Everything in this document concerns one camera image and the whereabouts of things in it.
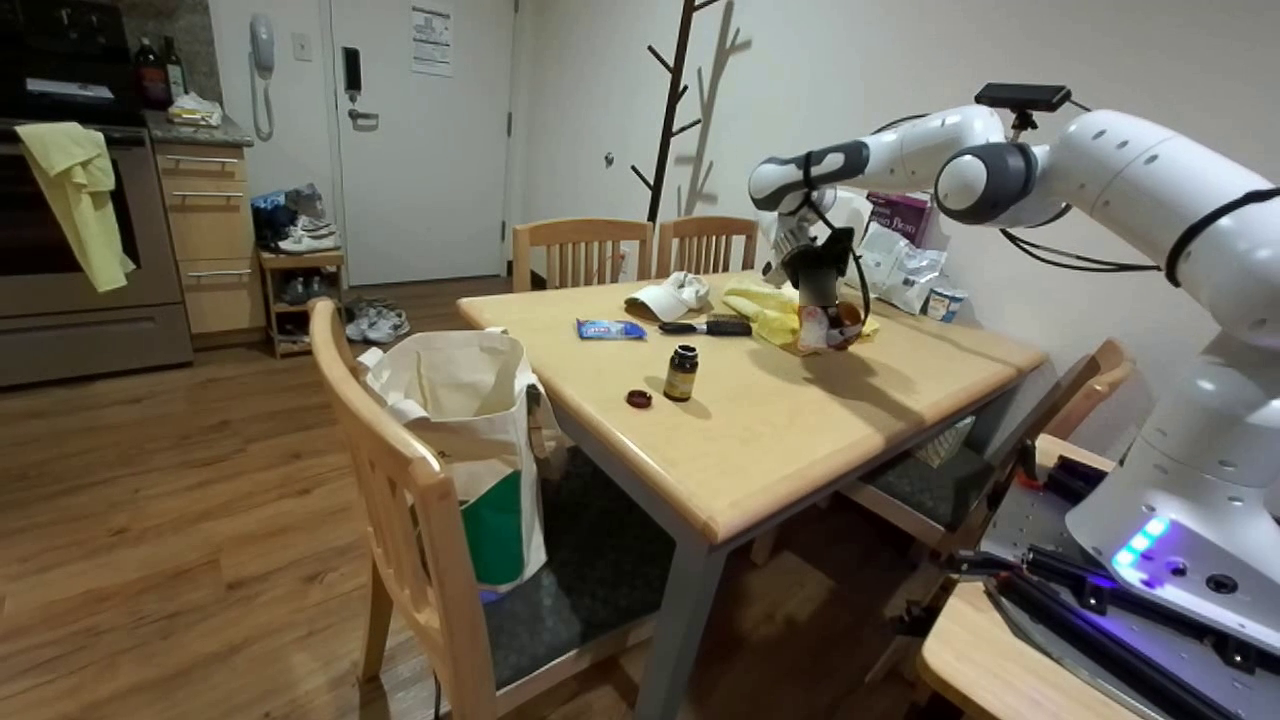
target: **yellow object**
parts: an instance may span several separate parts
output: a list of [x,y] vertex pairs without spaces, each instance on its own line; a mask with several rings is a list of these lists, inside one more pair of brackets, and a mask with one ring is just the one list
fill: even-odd
[[66,227],[90,286],[113,294],[138,270],[119,247],[115,171],[106,133],[86,126],[19,126],[29,170]]
[[796,289],[727,289],[725,309],[754,322],[754,336],[778,349],[796,349],[806,296]]

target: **kitchen counter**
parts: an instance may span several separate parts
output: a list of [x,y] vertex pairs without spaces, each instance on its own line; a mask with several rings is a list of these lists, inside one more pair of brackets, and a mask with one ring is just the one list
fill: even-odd
[[206,126],[174,126],[164,111],[145,111],[151,143],[238,143],[250,147],[250,133],[226,117],[226,126],[206,129]]

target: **paper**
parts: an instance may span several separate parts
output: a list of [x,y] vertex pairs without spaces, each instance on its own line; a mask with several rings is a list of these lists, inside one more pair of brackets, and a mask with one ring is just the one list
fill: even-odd
[[454,4],[407,4],[413,67],[454,78]]

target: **stove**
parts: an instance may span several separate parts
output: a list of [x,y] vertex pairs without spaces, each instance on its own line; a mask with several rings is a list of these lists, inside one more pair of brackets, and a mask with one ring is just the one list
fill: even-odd
[[[17,126],[106,133],[128,286],[95,294],[29,171]],[[0,0],[0,388],[188,363],[191,336],[126,19],[90,0]]]

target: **jar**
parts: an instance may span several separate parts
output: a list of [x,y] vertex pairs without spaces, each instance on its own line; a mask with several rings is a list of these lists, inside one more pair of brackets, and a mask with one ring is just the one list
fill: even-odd
[[138,45],[134,74],[138,74],[138,89],[141,89],[145,109],[168,109],[174,104],[159,51],[151,50],[150,36]]
[[692,399],[692,378],[697,378],[697,349],[692,346],[679,346],[670,362],[670,384],[665,384],[665,398],[685,404]]

